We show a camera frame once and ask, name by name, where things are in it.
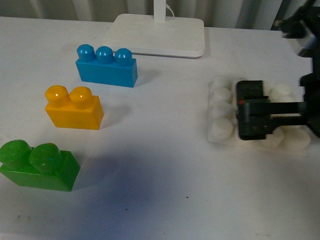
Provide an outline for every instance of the white curtain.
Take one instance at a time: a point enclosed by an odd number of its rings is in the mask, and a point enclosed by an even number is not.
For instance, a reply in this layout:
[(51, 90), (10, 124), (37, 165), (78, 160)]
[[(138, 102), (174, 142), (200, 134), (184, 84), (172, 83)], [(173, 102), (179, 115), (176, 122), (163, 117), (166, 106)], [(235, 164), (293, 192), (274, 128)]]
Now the white curtain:
[[(276, 18), (289, 17), (304, 2), (167, 0), (177, 17), (201, 19), (206, 27), (259, 30), (270, 30)], [(113, 22), (123, 13), (152, 15), (153, 0), (0, 0), (0, 16), (8, 17)]]

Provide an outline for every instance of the lego stud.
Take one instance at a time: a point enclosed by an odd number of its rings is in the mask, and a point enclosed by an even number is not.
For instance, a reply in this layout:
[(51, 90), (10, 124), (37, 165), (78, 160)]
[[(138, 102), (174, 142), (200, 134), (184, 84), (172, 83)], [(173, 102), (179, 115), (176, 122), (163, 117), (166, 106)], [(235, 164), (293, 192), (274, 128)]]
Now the lego stud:
[(10, 169), (19, 170), (29, 164), (32, 149), (24, 140), (13, 140), (0, 148), (0, 162)]
[(95, 51), (95, 57), (100, 64), (111, 64), (114, 62), (114, 53), (107, 46), (101, 46)]
[(49, 87), (45, 92), (45, 97), (56, 108), (64, 107), (70, 103), (68, 90), (61, 85)]
[(209, 115), (212, 119), (219, 118), (231, 118), (233, 113), (233, 107), (230, 103), (225, 101), (218, 101), (212, 105), (212, 108), (209, 111)]
[(231, 85), (232, 83), (227, 76), (218, 75), (209, 83), (209, 93), (212, 93), (212, 91), (217, 88), (230, 89)]
[(44, 143), (35, 147), (29, 155), (30, 164), (43, 174), (59, 170), (63, 164), (63, 157), (56, 145)]
[(286, 83), (276, 84), (269, 93), (269, 98), (272, 102), (277, 102), (279, 98), (291, 94), (291, 87)]
[(92, 62), (96, 58), (94, 47), (89, 44), (80, 45), (76, 52), (78, 53), (79, 59), (85, 63)]
[(305, 149), (311, 142), (311, 138), (306, 131), (293, 128), (285, 132), (283, 144), (292, 151)]
[(115, 62), (120, 67), (127, 67), (132, 64), (132, 52), (127, 48), (120, 48), (115, 52)]
[(274, 149), (279, 146), (284, 138), (284, 131), (280, 127), (278, 127), (272, 132), (272, 134), (267, 134), (266, 138), (263, 140), (259, 140), (259, 142), (268, 149)]
[(234, 131), (235, 126), (229, 119), (215, 119), (211, 125), (210, 134), (215, 140), (227, 140)]
[(232, 93), (225, 87), (218, 87), (209, 95), (209, 105), (212, 106), (216, 102), (231, 102)]
[(78, 86), (70, 93), (70, 99), (77, 109), (88, 109), (94, 104), (94, 97), (89, 88)]

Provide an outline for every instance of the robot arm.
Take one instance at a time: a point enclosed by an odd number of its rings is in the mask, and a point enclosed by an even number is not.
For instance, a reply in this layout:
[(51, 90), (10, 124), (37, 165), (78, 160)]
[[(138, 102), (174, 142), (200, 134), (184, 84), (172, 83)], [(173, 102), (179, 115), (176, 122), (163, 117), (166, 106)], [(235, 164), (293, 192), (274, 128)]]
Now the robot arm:
[[(236, 85), (237, 120), (242, 140), (266, 139), (279, 126), (307, 125), (320, 138), (320, 7), (307, 0), (296, 13), (278, 22), (295, 52), (312, 58), (312, 73), (301, 77), (303, 102), (270, 102), (262, 81), (240, 81)], [(299, 116), (272, 116), (299, 114)]]

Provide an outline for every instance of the yellow lego brick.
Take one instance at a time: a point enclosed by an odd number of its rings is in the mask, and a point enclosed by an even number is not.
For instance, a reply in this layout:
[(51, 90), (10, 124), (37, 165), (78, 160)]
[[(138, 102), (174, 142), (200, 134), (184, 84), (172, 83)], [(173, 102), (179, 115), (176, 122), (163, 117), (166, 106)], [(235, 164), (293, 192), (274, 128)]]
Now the yellow lego brick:
[(45, 97), (45, 111), (57, 128), (100, 128), (104, 111), (99, 97), (93, 96), (89, 88), (79, 86), (69, 94), (64, 86), (54, 85), (47, 89)]

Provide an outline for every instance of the green lego stud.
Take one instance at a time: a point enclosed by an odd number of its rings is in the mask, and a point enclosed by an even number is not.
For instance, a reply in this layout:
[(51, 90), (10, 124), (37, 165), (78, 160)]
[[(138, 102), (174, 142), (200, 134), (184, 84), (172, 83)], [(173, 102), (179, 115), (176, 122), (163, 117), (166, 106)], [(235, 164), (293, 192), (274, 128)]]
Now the green lego stud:
[(19, 170), (29, 165), (32, 148), (24, 140), (13, 140), (0, 148), (0, 162), (10, 169)]
[(29, 155), (30, 164), (40, 173), (50, 174), (61, 168), (63, 158), (53, 143), (44, 143), (35, 147)]

